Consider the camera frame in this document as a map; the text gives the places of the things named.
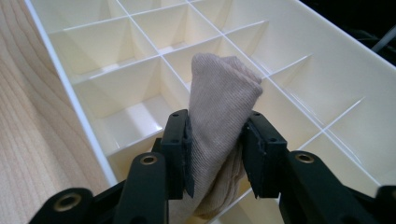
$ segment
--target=white organizer tray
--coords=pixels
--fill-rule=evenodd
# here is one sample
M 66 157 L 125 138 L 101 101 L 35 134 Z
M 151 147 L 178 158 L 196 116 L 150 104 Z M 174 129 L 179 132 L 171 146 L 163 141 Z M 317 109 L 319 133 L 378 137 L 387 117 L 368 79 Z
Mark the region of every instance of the white organizer tray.
M 296 0 L 26 0 L 109 185 L 188 108 L 191 58 L 236 55 L 262 77 L 255 110 L 347 186 L 396 184 L 396 69 Z M 281 222 L 241 197 L 213 223 Z M 191 223 L 202 223 L 192 219 Z

